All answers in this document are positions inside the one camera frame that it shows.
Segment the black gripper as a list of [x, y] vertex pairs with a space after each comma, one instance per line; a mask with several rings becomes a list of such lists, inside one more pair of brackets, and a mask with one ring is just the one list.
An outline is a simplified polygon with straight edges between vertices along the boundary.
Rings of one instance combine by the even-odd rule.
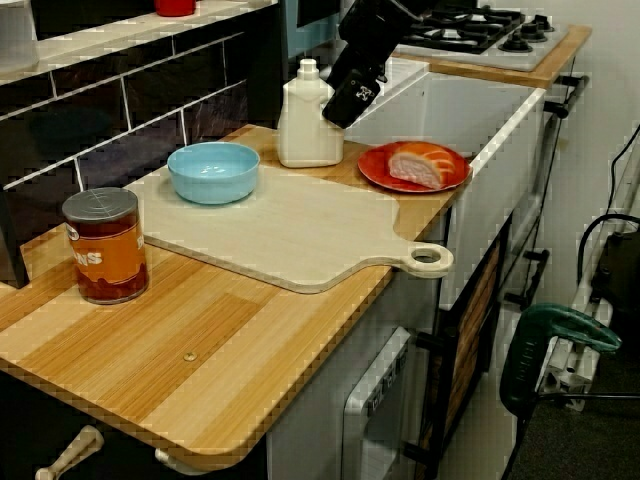
[[328, 84], [334, 93], [322, 110], [332, 124], [347, 129], [380, 93], [384, 65], [408, 31], [406, 8], [350, 8], [338, 33], [346, 46]]

